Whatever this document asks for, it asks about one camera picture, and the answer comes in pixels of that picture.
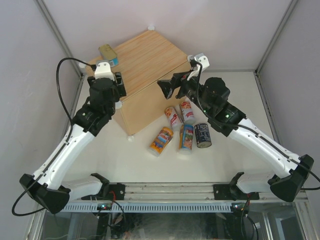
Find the gold rectangular tin can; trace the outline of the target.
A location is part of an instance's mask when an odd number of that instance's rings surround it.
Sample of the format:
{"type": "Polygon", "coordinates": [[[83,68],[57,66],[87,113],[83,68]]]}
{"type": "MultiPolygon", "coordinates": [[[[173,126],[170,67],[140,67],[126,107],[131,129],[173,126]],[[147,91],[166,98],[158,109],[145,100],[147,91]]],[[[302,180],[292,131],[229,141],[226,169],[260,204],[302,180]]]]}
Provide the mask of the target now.
{"type": "Polygon", "coordinates": [[[98,48],[101,57],[108,61],[111,67],[119,64],[118,55],[109,44],[104,44],[98,48]]]}

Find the orange yellow cylindrical can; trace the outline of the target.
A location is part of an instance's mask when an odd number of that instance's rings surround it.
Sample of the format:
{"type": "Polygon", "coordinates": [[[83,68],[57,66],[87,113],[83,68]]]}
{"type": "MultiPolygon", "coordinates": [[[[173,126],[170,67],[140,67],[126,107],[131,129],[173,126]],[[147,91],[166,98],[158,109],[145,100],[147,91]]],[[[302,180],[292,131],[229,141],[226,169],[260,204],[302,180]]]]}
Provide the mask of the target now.
{"type": "Polygon", "coordinates": [[[155,156],[160,156],[169,142],[172,140],[174,132],[169,127],[163,127],[152,143],[149,145],[149,150],[155,156]]]}

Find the dark navy cylindrical can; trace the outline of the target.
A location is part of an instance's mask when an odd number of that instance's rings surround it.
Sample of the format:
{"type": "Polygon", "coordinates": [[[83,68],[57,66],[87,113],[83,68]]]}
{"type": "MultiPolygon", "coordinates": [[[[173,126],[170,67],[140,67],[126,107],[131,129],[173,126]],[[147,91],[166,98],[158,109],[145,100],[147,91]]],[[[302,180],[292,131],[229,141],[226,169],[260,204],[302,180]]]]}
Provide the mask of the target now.
{"type": "Polygon", "coordinates": [[[198,123],[194,126],[196,145],[200,149],[208,148],[212,145],[209,126],[206,123],[198,123]]]}

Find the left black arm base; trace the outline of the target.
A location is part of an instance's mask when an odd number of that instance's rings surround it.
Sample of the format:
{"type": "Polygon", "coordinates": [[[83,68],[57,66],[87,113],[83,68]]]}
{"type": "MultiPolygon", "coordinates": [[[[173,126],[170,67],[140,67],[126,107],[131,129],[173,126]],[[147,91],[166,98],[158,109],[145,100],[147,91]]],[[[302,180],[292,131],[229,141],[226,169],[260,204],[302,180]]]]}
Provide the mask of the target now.
{"type": "Polygon", "coordinates": [[[81,200],[114,200],[122,201],[125,199],[126,185],[122,183],[109,183],[103,185],[102,190],[97,194],[91,194],[81,197],[81,200]]]}

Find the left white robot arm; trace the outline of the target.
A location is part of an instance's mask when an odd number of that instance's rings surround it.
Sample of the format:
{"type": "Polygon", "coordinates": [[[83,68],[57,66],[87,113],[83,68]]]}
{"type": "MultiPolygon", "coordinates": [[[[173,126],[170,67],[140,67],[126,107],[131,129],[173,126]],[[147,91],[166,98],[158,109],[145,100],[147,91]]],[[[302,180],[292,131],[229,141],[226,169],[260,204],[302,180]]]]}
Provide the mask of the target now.
{"type": "Polygon", "coordinates": [[[116,112],[116,104],[126,96],[120,72],[109,77],[90,77],[89,96],[71,120],[69,132],[47,161],[33,174],[23,174],[19,182],[24,193],[51,214],[57,214],[71,200],[93,195],[109,196],[109,180],[98,173],[73,181],[63,181],[81,151],[99,134],[116,112]]]}

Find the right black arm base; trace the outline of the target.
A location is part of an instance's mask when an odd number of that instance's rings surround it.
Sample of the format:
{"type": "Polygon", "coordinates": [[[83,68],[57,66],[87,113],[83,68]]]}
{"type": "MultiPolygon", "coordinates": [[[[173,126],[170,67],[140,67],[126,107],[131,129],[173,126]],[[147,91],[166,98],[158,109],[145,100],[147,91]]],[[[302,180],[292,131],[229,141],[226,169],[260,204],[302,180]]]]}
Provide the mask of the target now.
{"type": "Polygon", "coordinates": [[[215,200],[259,200],[258,192],[244,193],[237,186],[230,186],[229,184],[214,184],[213,194],[215,200]]]}

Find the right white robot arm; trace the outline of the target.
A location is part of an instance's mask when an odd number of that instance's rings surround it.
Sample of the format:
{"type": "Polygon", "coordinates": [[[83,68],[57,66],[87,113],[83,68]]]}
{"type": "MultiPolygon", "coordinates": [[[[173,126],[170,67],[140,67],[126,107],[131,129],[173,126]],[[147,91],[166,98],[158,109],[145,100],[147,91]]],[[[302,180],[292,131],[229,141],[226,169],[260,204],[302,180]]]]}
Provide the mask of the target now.
{"type": "Polygon", "coordinates": [[[189,72],[175,73],[170,80],[159,80],[158,86],[166,99],[179,89],[177,99],[187,97],[207,117],[210,126],[227,138],[247,147],[264,160],[272,173],[239,172],[229,183],[233,200],[247,194],[271,192],[285,202],[293,202],[303,189],[314,159],[299,156],[259,130],[244,112],[228,102],[230,90],[219,77],[210,77],[200,84],[189,72]]]}

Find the wooden cube counter box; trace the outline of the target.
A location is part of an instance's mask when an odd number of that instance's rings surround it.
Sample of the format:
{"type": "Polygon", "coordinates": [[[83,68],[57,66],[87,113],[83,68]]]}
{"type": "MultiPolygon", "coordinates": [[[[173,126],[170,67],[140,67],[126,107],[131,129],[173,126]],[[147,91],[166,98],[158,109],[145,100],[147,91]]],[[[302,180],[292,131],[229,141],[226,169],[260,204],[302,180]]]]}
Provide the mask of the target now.
{"type": "Polygon", "coordinates": [[[113,119],[127,135],[134,135],[164,115],[165,108],[181,101],[166,99],[158,80],[169,80],[174,73],[187,72],[187,55],[155,30],[147,30],[114,48],[126,96],[113,119]]]}

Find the left red white can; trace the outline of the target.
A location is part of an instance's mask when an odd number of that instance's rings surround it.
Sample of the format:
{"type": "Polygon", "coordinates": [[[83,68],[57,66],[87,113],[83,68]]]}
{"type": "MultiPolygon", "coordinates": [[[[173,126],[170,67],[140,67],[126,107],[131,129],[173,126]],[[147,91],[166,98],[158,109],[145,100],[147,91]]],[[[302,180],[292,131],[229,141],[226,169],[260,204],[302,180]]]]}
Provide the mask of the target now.
{"type": "Polygon", "coordinates": [[[164,114],[166,115],[172,130],[179,131],[183,123],[177,114],[176,109],[173,106],[169,106],[164,110],[164,114]]]}

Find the red white can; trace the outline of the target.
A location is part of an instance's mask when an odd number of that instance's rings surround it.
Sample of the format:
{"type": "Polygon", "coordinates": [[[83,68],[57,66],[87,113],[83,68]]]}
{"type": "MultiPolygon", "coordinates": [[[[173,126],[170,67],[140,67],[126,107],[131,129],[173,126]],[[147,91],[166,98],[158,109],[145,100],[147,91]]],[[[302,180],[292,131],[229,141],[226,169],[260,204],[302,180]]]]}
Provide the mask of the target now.
{"type": "Polygon", "coordinates": [[[196,118],[189,101],[183,101],[179,104],[182,120],[184,124],[193,125],[196,122],[196,118]]]}
{"type": "Polygon", "coordinates": [[[169,106],[164,110],[164,114],[166,115],[172,130],[179,131],[183,123],[177,114],[176,109],[173,106],[169,106]]]}

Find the right red white can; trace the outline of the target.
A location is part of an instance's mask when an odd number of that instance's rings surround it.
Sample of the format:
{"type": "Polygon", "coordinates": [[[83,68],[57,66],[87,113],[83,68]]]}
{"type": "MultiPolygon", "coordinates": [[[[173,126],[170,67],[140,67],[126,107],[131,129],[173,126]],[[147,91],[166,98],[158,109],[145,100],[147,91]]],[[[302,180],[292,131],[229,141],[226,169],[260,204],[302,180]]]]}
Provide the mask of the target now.
{"type": "Polygon", "coordinates": [[[196,122],[196,118],[189,101],[183,101],[179,104],[182,120],[184,124],[193,125],[196,122]]]}

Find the blue vegetable cylindrical can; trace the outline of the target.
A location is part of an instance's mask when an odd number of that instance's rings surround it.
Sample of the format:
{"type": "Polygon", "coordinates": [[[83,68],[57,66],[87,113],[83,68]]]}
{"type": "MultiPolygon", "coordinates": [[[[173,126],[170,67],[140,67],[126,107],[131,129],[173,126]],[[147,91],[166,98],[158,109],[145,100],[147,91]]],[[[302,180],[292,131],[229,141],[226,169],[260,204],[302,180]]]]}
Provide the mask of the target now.
{"type": "Polygon", "coordinates": [[[178,153],[191,154],[193,146],[194,127],[183,124],[179,130],[178,153]]]}

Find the aluminium rail frame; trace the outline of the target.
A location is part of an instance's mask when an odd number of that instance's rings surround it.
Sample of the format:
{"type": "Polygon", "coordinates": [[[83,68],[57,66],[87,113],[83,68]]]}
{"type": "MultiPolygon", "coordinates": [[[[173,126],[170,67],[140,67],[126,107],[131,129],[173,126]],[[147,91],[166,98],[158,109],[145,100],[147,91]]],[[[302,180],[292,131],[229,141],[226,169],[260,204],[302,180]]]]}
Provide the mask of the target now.
{"type": "Polygon", "coordinates": [[[102,196],[111,192],[117,201],[127,202],[229,202],[232,197],[228,184],[211,182],[182,183],[101,183],[94,179],[64,181],[63,189],[69,189],[70,201],[86,199],[102,187],[102,196]]]}

